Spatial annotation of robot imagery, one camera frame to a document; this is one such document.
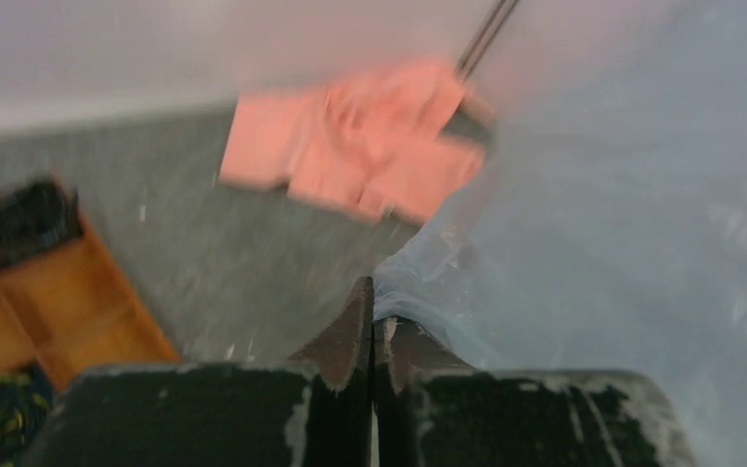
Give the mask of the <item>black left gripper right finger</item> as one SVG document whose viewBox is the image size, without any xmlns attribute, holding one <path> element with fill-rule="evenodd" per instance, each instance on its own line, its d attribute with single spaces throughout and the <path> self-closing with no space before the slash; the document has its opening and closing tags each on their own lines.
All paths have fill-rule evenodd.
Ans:
<svg viewBox="0 0 747 467">
<path fill-rule="evenodd" d="M 383 466 L 692 466 L 649 378 L 627 371 L 476 369 L 405 318 L 373 325 Z"/>
</svg>

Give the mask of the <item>translucent blue trash bag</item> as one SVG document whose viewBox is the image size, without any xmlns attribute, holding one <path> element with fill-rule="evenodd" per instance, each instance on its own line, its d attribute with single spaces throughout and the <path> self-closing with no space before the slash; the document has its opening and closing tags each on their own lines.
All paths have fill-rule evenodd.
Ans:
<svg viewBox="0 0 747 467">
<path fill-rule="evenodd" d="M 492 151 L 374 272 L 485 369 L 654 380 L 747 466 L 747 1 L 522 1 L 474 73 Z"/>
</svg>

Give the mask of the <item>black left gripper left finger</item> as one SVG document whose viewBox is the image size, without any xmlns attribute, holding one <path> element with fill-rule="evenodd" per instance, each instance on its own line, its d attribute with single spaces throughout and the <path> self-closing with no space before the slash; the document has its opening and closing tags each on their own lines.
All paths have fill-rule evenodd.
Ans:
<svg viewBox="0 0 747 467">
<path fill-rule="evenodd" d="M 367 466 L 373 282 L 285 361 L 117 364 L 57 397 L 27 466 Z"/>
</svg>

